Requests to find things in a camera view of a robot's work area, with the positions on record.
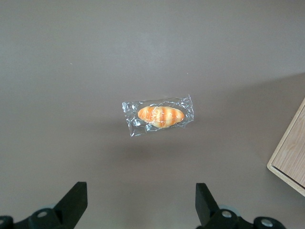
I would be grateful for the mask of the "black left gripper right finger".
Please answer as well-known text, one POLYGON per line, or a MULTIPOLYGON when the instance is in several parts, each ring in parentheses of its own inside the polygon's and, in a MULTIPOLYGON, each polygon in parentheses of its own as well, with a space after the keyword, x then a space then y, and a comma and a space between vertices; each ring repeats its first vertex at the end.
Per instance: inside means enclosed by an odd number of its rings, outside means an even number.
POLYGON ((278 220, 256 217, 252 223, 228 208, 220 208, 205 183, 196 184, 195 208, 199 229, 284 229, 278 220))

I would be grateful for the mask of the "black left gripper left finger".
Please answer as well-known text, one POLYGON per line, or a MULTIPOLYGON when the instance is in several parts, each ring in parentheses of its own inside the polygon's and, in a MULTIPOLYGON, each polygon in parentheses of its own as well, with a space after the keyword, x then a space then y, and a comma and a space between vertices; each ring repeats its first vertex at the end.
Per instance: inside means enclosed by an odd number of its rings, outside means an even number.
POLYGON ((11 216, 0 217, 2 229, 73 229, 88 206, 87 183, 77 182, 52 208, 42 208, 26 219, 14 222, 11 216))

